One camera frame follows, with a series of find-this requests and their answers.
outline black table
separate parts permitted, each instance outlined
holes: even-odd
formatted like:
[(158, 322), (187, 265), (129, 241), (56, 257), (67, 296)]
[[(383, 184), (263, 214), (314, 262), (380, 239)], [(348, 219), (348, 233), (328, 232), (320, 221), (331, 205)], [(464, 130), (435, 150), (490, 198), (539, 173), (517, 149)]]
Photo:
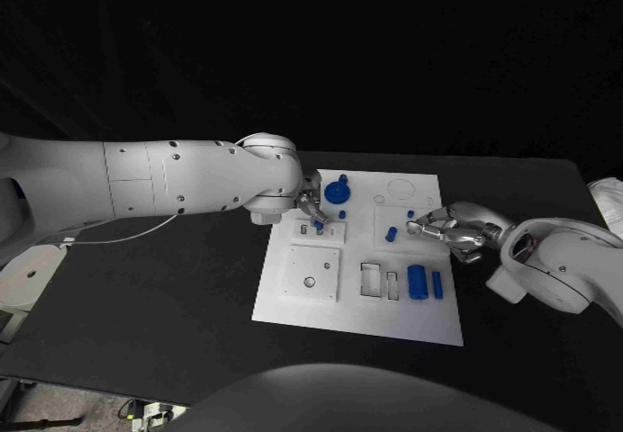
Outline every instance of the black table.
[[(563, 160), (301, 152), (305, 167), (436, 174), (444, 203), (516, 221), (604, 225)], [(161, 218), (119, 220), (113, 239)], [(565, 430), (623, 430), (623, 330), (601, 308), (510, 305), (484, 286), (498, 260), (452, 262), (464, 347), (250, 321), (269, 227), (243, 209), (177, 218), (147, 236), (74, 246), (0, 360), (0, 374), (193, 404), (249, 374), (301, 363), (370, 365), (490, 399)]]

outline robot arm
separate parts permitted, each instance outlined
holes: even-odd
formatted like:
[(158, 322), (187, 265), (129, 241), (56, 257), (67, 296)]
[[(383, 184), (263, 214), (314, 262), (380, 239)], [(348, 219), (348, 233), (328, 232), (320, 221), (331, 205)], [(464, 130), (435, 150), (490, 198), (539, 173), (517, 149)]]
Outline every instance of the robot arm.
[(56, 232), (119, 218), (243, 206), (252, 222), (268, 224), (304, 203), (307, 214), (324, 221), (312, 185), (292, 142), (278, 135), (255, 134), (239, 147), (0, 134), (0, 265)]
[(509, 302), (517, 303), (530, 293), (571, 313), (595, 302), (623, 327), (623, 240), (609, 231), (568, 219), (527, 220), (516, 226), (468, 202), (406, 225), (410, 234), (444, 241), (464, 264), (481, 258), (474, 253), (481, 246), (498, 250), (501, 265), (485, 286)]

